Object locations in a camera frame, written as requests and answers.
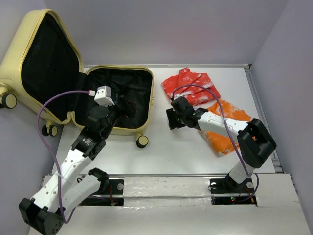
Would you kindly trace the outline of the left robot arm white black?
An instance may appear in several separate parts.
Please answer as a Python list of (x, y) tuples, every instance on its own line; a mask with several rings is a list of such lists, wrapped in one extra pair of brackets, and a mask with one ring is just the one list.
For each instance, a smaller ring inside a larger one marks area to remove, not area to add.
[(135, 104), (123, 95), (113, 104), (92, 108), (57, 171), (31, 199), (19, 203), (25, 223), (43, 235), (55, 235), (68, 223), (76, 206), (96, 192), (104, 193), (109, 185), (109, 175), (104, 171), (93, 168), (80, 182), (77, 178), (105, 147), (117, 121), (134, 116)]

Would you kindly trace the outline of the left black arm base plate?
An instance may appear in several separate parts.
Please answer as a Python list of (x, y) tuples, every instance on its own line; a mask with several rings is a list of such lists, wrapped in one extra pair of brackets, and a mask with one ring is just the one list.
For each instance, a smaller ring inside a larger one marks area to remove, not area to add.
[(84, 199), (80, 206), (123, 206), (124, 179), (109, 179), (108, 185), (102, 184), (97, 192)]

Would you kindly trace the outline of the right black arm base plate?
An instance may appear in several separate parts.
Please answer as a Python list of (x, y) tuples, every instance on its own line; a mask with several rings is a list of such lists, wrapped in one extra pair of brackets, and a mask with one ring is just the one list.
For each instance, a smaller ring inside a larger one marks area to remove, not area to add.
[(211, 178), (207, 187), (211, 193), (212, 205), (257, 205), (254, 195), (254, 185), (251, 178), (245, 179), (241, 184), (229, 188), (226, 179)]

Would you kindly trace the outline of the yellow hard-shell suitcase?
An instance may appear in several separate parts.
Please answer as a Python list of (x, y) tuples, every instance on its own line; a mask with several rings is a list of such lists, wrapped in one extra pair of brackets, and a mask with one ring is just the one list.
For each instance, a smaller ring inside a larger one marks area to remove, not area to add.
[(125, 97), (134, 117), (122, 117), (112, 133), (135, 135), (144, 148), (144, 131), (153, 101), (154, 77), (146, 67), (97, 65), (84, 70), (83, 59), (58, 14), (33, 10), (23, 18), (0, 65), (0, 106), (12, 109), (22, 102), (40, 113), (44, 136), (55, 136), (58, 125), (73, 122), (83, 128), (93, 98), (82, 91), (109, 86), (112, 100)]

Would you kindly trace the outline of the red white patterned garment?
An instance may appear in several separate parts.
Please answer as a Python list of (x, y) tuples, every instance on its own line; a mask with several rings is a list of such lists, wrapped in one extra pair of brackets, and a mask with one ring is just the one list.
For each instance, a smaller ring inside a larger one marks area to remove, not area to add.
[(221, 97), (207, 73), (192, 72), (188, 67), (180, 69), (177, 75), (167, 78), (161, 85), (169, 99), (183, 96), (192, 106)]

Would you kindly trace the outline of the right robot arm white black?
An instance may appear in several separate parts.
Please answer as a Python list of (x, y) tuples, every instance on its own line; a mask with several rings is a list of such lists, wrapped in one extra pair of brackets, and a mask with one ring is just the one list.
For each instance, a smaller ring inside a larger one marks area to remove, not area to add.
[(217, 100), (217, 104), (220, 115), (205, 108), (194, 109), (185, 97), (178, 97), (171, 102), (172, 107), (166, 110), (168, 125), (171, 130), (189, 127), (228, 137), (240, 154), (238, 163), (223, 179), (222, 186), (236, 192), (254, 170), (266, 162), (277, 144), (259, 119), (241, 121), (227, 118), (221, 101)]

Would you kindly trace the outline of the orange white patterned garment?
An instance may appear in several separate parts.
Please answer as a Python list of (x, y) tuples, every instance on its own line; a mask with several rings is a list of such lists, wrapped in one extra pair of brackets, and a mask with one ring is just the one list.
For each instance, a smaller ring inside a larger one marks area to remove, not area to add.
[(199, 120), (200, 133), (205, 137), (213, 150), (224, 156), (239, 148), (238, 131), (247, 127), (252, 120), (244, 110), (219, 99), (210, 106)]

